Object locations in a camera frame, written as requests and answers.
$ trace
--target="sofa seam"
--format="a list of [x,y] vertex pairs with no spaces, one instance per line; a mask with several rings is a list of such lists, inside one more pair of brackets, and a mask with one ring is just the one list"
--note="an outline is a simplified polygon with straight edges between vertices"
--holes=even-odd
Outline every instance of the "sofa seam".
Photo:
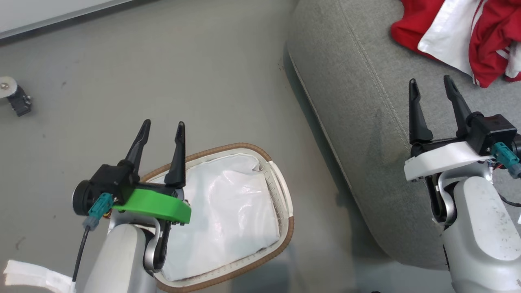
[[403,145],[405,146],[406,150],[409,150],[409,145],[407,144],[405,138],[407,137],[407,132],[405,131],[405,128],[403,127],[402,121],[398,117],[398,114],[396,113],[396,109],[392,105],[391,99],[389,98],[389,94],[385,90],[385,87],[383,86],[381,79],[378,77],[378,74],[376,73],[376,69],[374,67],[373,62],[369,58],[369,55],[367,54],[367,51],[365,50],[362,42],[360,41],[360,38],[358,37],[358,34],[355,32],[353,26],[349,23],[347,16],[345,15],[344,10],[342,9],[342,6],[340,4],[340,1],[337,0],[337,5],[340,13],[342,14],[345,24],[347,28],[349,29],[351,41],[353,41],[356,50],[358,51],[358,54],[363,59],[364,65],[371,76],[371,80],[373,81],[373,84],[376,87],[376,90],[378,91],[378,94],[380,96],[380,99],[382,103],[385,105],[385,108],[387,110],[387,113],[390,117],[394,118],[394,126],[395,130],[398,132],[400,139],[402,140]]
[[313,109],[315,117],[317,117],[318,123],[320,124],[320,128],[322,129],[322,131],[324,133],[324,136],[326,137],[326,140],[327,140],[327,142],[329,144],[329,147],[331,148],[331,151],[333,152],[333,156],[334,156],[335,160],[337,161],[338,166],[340,167],[340,171],[342,172],[342,176],[344,177],[344,180],[348,184],[349,191],[351,192],[351,195],[353,196],[353,199],[356,202],[358,210],[362,214],[362,218],[364,219],[364,222],[366,223],[367,228],[369,229],[369,232],[371,233],[373,239],[376,241],[378,246],[385,252],[385,254],[390,256],[390,254],[380,244],[380,241],[373,235],[373,232],[371,231],[371,229],[369,227],[369,223],[371,223],[372,221],[366,215],[365,211],[360,209],[360,207],[359,207],[357,193],[353,190],[353,186],[351,185],[351,182],[349,181],[349,177],[347,176],[347,173],[345,172],[345,169],[344,169],[344,167],[342,165],[342,162],[340,161],[340,157],[338,156],[338,153],[337,153],[337,151],[336,151],[336,149],[335,149],[335,147],[334,147],[334,145],[333,145],[333,143],[331,141],[331,138],[329,137],[329,133],[327,132],[326,127],[324,126],[324,123],[322,122],[322,119],[320,118],[320,115],[318,114],[318,110],[315,107],[315,104],[313,103],[313,100],[311,99],[311,95],[309,94],[309,91],[307,90],[307,87],[306,87],[306,85],[304,83],[304,80],[302,79],[302,77],[300,75],[300,71],[299,71],[295,61],[293,60],[293,57],[291,56],[291,53],[290,53],[290,50],[289,50],[289,46],[288,46],[288,55],[290,56],[290,60],[291,60],[291,63],[293,64],[293,68],[295,68],[295,72],[296,72],[297,77],[299,78],[300,84],[302,85],[302,88],[304,89],[304,92],[306,93],[307,100],[309,101],[309,104],[311,105],[311,108]]

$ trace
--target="white tape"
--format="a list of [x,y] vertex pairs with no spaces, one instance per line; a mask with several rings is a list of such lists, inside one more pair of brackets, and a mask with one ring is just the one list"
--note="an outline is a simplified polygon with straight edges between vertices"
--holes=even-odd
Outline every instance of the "white tape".
[[72,278],[48,268],[14,260],[4,270],[5,285],[26,285],[47,288],[54,293],[76,292]]

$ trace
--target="cable connector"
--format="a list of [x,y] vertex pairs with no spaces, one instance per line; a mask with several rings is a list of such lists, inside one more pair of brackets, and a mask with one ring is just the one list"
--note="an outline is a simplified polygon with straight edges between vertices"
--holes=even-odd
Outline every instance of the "cable connector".
[[100,219],[112,209],[113,205],[112,194],[102,193],[89,210],[89,216],[83,221],[83,228],[89,227],[90,231],[94,231],[100,223]]
[[521,164],[519,158],[502,142],[495,143],[490,153],[508,169],[512,178],[521,178]]

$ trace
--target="white cloth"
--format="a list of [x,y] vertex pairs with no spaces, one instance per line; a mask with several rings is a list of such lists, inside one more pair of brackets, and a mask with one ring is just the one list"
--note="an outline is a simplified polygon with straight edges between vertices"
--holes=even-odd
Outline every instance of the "white cloth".
[[[257,158],[237,154],[187,171],[184,197],[190,223],[172,226],[163,275],[169,281],[201,275],[269,247],[278,222]],[[152,182],[163,183],[164,177]]]
[[32,263],[9,260],[4,274],[6,286],[35,286],[54,293],[76,292],[75,282],[72,282],[71,277]]
[[511,78],[516,78],[521,71],[521,43],[512,42],[510,46],[510,55],[508,65],[506,66],[505,75]]
[[418,50],[474,76],[468,59],[470,37],[487,0],[445,0]]

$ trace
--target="sofa cushion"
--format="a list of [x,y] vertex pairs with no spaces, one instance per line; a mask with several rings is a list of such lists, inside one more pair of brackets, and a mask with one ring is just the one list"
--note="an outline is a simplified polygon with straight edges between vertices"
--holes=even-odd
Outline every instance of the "sofa cushion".
[[[399,46],[389,28],[402,15],[398,0],[300,0],[288,49],[376,241],[401,263],[446,269],[427,188],[403,173],[410,151],[408,82],[419,84],[435,138],[456,132],[443,75],[452,76],[471,111],[503,114],[519,127],[521,83],[497,80],[481,89],[470,76]],[[499,171],[494,181],[506,198],[521,201],[521,180]],[[521,210],[507,209],[517,222]]]

